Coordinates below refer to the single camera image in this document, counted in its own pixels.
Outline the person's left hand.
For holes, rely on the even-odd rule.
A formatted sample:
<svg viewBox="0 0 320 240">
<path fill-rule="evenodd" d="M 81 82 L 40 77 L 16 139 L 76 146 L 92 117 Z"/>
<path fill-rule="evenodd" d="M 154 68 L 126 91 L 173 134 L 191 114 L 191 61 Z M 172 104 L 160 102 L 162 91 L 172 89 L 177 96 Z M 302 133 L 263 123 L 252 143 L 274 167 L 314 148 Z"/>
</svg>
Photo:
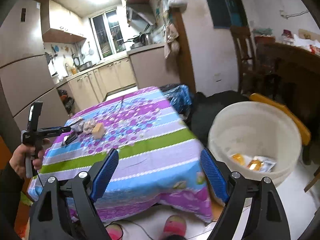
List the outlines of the person's left hand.
<svg viewBox="0 0 320 240">
<path fill-rule="evenodd" d="M 26 159 L 31 157 L 33 153 L 35 153 L 34 146 L 20 144 L 16 150 L 14 150 L 13 155 L 9 160 L 10 166 L 21 179 L 23 179 L 26 174 Z M 41 148 L 38 152 L 38 158 L 33 160 L 33 166 L 37 171 L 42 168 L 44 153 L 44 148 Z"/>
</svg>

